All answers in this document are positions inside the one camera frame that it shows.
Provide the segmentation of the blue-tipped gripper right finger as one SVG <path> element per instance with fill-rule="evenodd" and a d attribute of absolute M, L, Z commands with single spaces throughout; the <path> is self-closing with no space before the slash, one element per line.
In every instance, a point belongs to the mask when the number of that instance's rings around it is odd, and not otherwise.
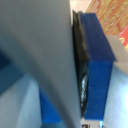
<path fill-rule="evenodd" d="M 89 55 L 87 105 L 84 118 L 102 120 L 115 56 L 95 13 L 81 13 Z"/>

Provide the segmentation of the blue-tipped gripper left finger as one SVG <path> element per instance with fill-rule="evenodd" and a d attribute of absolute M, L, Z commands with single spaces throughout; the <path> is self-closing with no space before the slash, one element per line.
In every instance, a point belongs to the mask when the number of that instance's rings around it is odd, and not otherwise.
<path fill-rule="evenodd" d="M 81 128 L 69 0 L 0 0 L 0 51 L 37 80 L 67 128 Z"/>

